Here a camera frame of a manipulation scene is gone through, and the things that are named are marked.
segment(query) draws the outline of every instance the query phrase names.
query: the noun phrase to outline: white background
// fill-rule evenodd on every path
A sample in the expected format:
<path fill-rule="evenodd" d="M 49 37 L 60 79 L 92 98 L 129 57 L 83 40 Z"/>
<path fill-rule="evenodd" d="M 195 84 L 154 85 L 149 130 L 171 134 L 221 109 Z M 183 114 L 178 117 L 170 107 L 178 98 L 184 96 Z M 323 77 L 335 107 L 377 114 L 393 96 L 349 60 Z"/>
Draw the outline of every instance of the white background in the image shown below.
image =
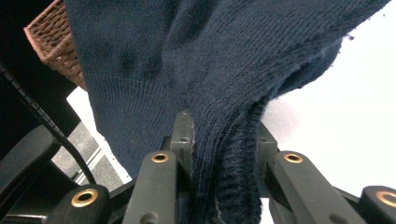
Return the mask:
<path fill-rule="evenodd" d="M 396 2 L 350 35 L 332 68 L 271 102 L 262 122 L 280 150 L 305 154 L 332 185 L 361 196 L 366 186 L 396 189 Z"/>

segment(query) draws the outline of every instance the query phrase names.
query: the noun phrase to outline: knitted fabric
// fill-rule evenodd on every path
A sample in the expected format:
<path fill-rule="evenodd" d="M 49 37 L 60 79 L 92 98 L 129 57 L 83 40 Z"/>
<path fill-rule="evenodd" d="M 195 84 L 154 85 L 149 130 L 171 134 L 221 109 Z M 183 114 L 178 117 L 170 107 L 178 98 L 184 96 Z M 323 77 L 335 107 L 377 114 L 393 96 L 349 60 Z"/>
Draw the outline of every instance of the knitted fabric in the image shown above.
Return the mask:
<path fill-rule="evenodd" d="M 194 117 L 186 222 L 258 223 L 256 129 L 387 0 L 65 0 L 98 131 L 131 176 Z"/>

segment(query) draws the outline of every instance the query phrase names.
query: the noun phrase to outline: navy knit sweater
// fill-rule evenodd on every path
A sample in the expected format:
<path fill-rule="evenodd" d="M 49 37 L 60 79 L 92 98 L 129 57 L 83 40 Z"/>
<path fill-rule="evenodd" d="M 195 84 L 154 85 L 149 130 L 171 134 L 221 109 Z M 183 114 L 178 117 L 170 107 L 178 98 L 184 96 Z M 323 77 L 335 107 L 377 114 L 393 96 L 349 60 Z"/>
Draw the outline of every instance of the navy knit sweater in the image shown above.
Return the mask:
<path fill-rule="evenodd" d="M 258 223 L 256 129 L 388 0 L 64 0 L 98 131 L 136 176 L 194 116 L 190 223 Z"/>

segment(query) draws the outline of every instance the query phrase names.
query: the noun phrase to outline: metal grommet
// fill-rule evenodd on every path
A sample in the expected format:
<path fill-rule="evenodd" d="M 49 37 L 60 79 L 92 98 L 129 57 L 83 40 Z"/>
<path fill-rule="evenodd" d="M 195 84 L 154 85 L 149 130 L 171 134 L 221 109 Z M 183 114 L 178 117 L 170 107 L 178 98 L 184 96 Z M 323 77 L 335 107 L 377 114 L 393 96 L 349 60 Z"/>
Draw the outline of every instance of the metal grommet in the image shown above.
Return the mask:
<path fill-rule="evenodd" d="M 375 194 L 375 196 L 381 201 L 389 206 L 396 207 L 396 194 L 388 191 L 379 191 Z M 389 198 L 385 196 L 393 197 L 394 201 L 391 201 Z"/>
<path fill-rule="evenodd" d="M 285 155 L 285 160 L 293 163 L 300 163 L 303 162 L 303 158 L 301 158 L 299 155 L 289 153 Z"/>
<path fill-rule="evenodd" d="M 151 157 L 151 160 L 154 162 L 166 162 L 168 161 L 169 157 L 166 154 L 159 153 Z"/>
<path fill-rule="evenodd" d="M 71 204 L 75 207 L 85 207 L 93 203 L 97 198 L 98 191 L 96 189 L 84 189 L 75 194 Z"/>

